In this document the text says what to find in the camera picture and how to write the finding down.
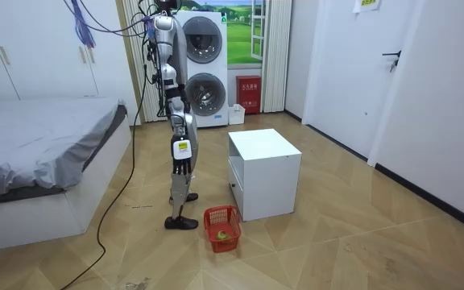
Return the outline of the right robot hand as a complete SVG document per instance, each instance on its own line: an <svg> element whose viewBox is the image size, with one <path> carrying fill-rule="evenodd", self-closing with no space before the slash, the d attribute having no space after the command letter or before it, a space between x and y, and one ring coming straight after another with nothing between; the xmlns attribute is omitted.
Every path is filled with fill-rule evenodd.
<svg viewBox="0 0 464 290"><path fill-rule="evenodd" d="M172 137L172 173L177 175L188 175L192 172L193 166L192 145L189 139L183 136Z"/></svg>

